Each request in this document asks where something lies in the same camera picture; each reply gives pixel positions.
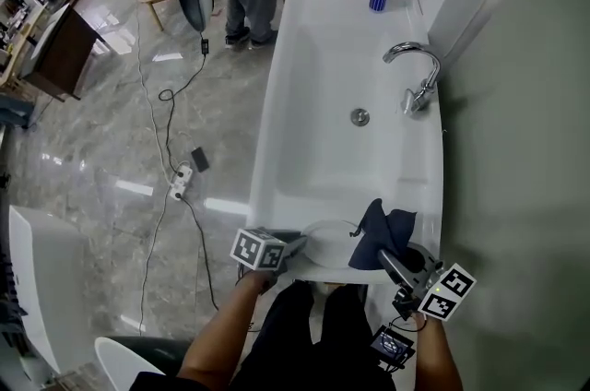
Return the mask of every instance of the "extension cord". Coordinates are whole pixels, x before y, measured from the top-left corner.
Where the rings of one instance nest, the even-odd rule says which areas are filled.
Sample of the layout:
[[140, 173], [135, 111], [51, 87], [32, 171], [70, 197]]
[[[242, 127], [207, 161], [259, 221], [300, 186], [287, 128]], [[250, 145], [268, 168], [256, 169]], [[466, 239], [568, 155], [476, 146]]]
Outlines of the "extension cord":
[[179, 166], [176, 175], [170, 183], [171, 189], [168, 196], [176, 201], [180, 201], [184, 197], [184, 191], [191, 181], [192, 176], [193, 170], [190, 167], [186, 165]]

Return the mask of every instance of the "chrome faucet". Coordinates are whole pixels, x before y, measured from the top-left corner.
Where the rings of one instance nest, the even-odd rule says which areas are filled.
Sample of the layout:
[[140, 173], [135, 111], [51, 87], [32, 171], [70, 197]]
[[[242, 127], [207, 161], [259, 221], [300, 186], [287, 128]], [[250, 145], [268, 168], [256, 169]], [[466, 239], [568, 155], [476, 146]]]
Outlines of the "chrome faucet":
[[406, 89], [402, 101], [402, 110], [407, 115], [413, 115], [428, 105], [441, 70], [441, 61], [429, 45], [417, 43], [416, 41], [405, 41], [390, 48], [383, 56], [383, 61], [391, 63], [404, 53], [423, 53], [432, 59], [431, 74], [427, 79], [422, 80], [418, 91], [414, 92], [411, 89]]

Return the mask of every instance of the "cable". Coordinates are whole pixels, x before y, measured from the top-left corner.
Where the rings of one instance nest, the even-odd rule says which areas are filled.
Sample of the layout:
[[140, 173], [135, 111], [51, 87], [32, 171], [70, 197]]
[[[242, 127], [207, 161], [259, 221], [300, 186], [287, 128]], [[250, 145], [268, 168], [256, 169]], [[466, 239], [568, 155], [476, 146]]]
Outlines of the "cable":
[[[193, 150], [195, 150], [195, 149], [196, 149], [196, 143], [195, 143], [195, 141], [193, 140], [193, 138], [190, 136], [190, 134], [187, 134], [186, 132], [184, 132], [184, 131], [182, 131], [182, 130], [181, 130], [181, 131], [179, 131], [179, 132], [177, 132], [177, 134], [178, 134], [179, 136], [185, 136], [185, 137], [187, 137], [187, 138], [188, 138], [188, 139], [189, 139], [189, 140], [190, 140], [190, 141], [193, 143], [193, 148], [191, 148], [191, 149], [190, 149], [190, 151], [191, 151], [191, 152], [192, 152]], [[171, 137], [170, 137], [170, 142], [169, 142], [169, 144], [171, 145], [171, 144], [172, 144], [172, 140], [176, 140], [176, 138], [177, 138], [177, 137], [172, 137], [172, 136], [171, 136]], [[178, 162], [178, 160], [177, 160], [177, 159], [175, 159], [174, 157], [171, 157], [171, 160], [172, 160], [172, 163], [174, 163], [175, 165], [177, 165], [177, 166], [180, 166], [180, 165], [181, 165], [181, 163], [179, 163], [179, 162]]]
[[140, 319], [139, 319], [139, 336], [141, 337], [141, 326], [144, 323], [144, 297], [146, 295], [146, 283], [148, 282], [148, 271], [149, 271], [149, 260], [154, 253], [154, 246], [156, 245], [156, 238], [158, 237], [158, 229], [159, 225], [162, 223], [162, 219], [164, 219], [164, 214], [166, 214], [166, 204], [168, 201], [168, 193], [170, 192], [170, 186], [166, 190], [166, 195], [164, 196], [164, 208], [162, 209], [161, 214], [159, 215], [158, 222], [156, 223], [156, 229], [154, 229], [154, 234], [152, 235], [151, 245], [149, 247], [149, 252], [147, 254], [146, 259], [146, 273], [144, 275], [144, 280], [141, 285], [141, 302], [139, 306], [140, 312]]
[[420, 330], [423, 330], [423, 329], [424, 329], [424, 327], [426, 326], [426, 324], [428, 323], [428, 317], [425, 317], [425, 318], [424, 318], [424, 324], [422, 325], [422, 327], [421, 327], [421, 328], [419, 328], [419, 329], [417, 329], [417, 330], [409, 330], [409, 329], [406, 329], [406, 328], [403, 328], [403, 327], [396, 326], [396, 325], [394, 324], [394, 322], [395, 322], [397, 319], [401, 319], [401, 318], [402, 318], [402, 316], [401, 316], [401, 315], [399, 315], [398, 317], [396, 317], [396, 318], [395, 318], [393, 321], [391, 321], [391, 322], [389, 323], [389, 326], [390, 326], [390, 327], [395, 327], [395, 328], [396, 328], [396, 329], [398, 329], [398, 330], [403, 330], [404, 332], [419, 332]]
[[174, 109], [176, 108], [176, 100], [174, 98], [176, 96], [178, 96], [181, 92], [183, 92], [185, 89], [187, 89], [189, 87], [189, 85], [193, 82], [193, 80], [196, 78], [196, 76], [199, 73], [201, 73], [201, 70], [203, 70], [203, 67], [205, 66], [205, 60], [206, 59], [207, 59], [207, 54], [204, 54], [203, 55], [203, 62], [201, 63], [201, 67], [196, 71], [196, 73], [194, 73], [189, 78], [189, 80], [186, 82], [186, 84], [184, 86], [182, 86], [177, 91], [172, 91], [171, 89], [164, 89], [158, 95], [158, 99], [160, 101], [172, 101], [172, 107], [171, 107], [171, 110], [170, 110], [170, 115], [168, 117], [168, 123], [166, 124], [166, 142], [164, 144], [164, 147], [166, 148], [166, 151], [168, 152], [168, 164], [170, 165], [170, 167], [172, 168], [172, 171], [174, 173], [176, 173], [178, 171], [178, 168], [179, 168], [179, 167], [174, 168], [172, 166], [172, 161], [171, 161], [172, 154], [171, 154], [171, 150], [170, 150], [170, 142], [171, 142], [170, 128], [171, 128], [171, 124], [172, 124], [172, 117], [174, 115]]
[[149, 113], [150, 113], [150, 117], [151, 117], [151, 123], [152, 126], [154, 127], [154, 136], [156, 137], [156, 145], [158, 146], [158, 153], [159, 153], [159, 164], [161, 166], [162, 172], [164, 173], [164, 178], [166, 178], [166, 181], [168, 182], [168, 185], [171, 184], [171, 179], [168, 177], [168, 172], [166, 172], [166, 168], [164, 167], [164, 153], [162, 152], [162, 147], [159, 144], [159, 139], [158, 139], [158, 127], [156, 126], [156, 120], [154, 119], [154, 106], [152, 105], [151, 101], [149, 100], [149, 95], [148, 95], [148, 88], [146, 88], [146, 84], [144, 82], [144, 74], [141, 71], [141, 58], [140, 58], [140, 52], [141, 52], [141, 33], [139, 31], [139, 3], [136, 3], [136, 21], [137, 21], [137, 72], [139, 73], [139, 82], [141, 83], [141, 87], [144, 89], [144, 94], [146, 95], [146, 101], [147, 104], [149, 105]]
[[188, 206], [191, 209], [191, 213], [193, 214], [193, 219], [195, 220], [195, 224], [196, 227], [199, 229], [199, 232], [201, 234], [201, 245], [203, 245], [203, 257], [205, 258], [205, 269], [206, 269], [206, 279], [207, 282], [209, 283], [209, 296], [211, 297], [211, 303], [213, 304], [213, 307], [215, 307], [215, 309], [218, 311], [219, 307], [217, 305], [217, 303], [215, 302], [215, 296], [213, 294], [213, 283], [211, 281], [211, 269], [209, 268], [209, 258], [207, 255], [207, 246], [205, 245], [205, 233], [203, 232], [203, 228], [201, 227], [201, 224], [199, 223], [198, 219], [196, 218], [196, 214], [195, 214], [195, 210], [193, 209], [193, 206], [191, 206], [191, 204], [184, 199], [184, 197], [181, 197], [181, 200], [185, 203], [186, 206]]
[[37, 119], [35, 119], [35, 122], [31, 123], [31, 124], [27, 124], [27, 128], [31, 129], [32, 127], [34, 127], [35, 125], [37, 125], [37, 123], [41, 120], [41, 118], [43, 117], [43, 114], [45, 113], [45, 111], [47, 111], [47, 108], [49, 107], [49, 105], [53, 102], [53, 98], [51, 98], [49, 100], [49, 102], [47, 104], [45, 104], [45, 107], [43, 108], [43, 110], [41, 111], [41, 113], [39, 114], [39, 116], [37, 117]]

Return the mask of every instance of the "wrist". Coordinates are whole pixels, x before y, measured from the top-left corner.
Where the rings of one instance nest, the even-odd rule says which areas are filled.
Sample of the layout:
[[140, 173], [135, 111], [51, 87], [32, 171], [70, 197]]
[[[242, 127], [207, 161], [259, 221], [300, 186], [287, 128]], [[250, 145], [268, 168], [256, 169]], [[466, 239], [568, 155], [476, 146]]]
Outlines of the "wrist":
[[245, 287], [255, 290], [258, 294], [262, 292], [267, 282], [268, 273], [264, 271], [249, 271], [240, 280], [240, 283], [243, 283]]
[[423, 328], [419, 331], [419, 335], [421, 335], [421, 334], [429, 335], [431, 333], [434, 333], [434, 331], [440, 330], [440, 329], [443, 330], [443, 321], [429, 315], [428, 318], [426, 319], [426, 322], [423, 325]]
[[434, 328], [442, 325], [442, 322], [439, 319], [423, 313], [413, 313], [412, 318], [416, 323], [416, 331], [418, 333], [427, 328]]

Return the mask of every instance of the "sneaker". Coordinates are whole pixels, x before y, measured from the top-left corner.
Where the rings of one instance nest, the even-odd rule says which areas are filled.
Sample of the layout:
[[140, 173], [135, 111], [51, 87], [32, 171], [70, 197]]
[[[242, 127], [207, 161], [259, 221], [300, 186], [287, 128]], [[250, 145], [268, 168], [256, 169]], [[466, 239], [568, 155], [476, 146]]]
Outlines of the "sneaker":
[[235, 48], [244, 43], [250, 38], [250, 29], [244, 27], [243, 30], [235, 35], [226, 35], [225, 36], [225, 48], [229, 48], [235, 50]]
[[255, 41], [250, 39], [250, 50], [257, 50], [269, 45], [274, 45], [277, 42], [278, 30], [271, 30], [271, 32], [272, 33], [270, 34], [270, 37], [264, 41]]

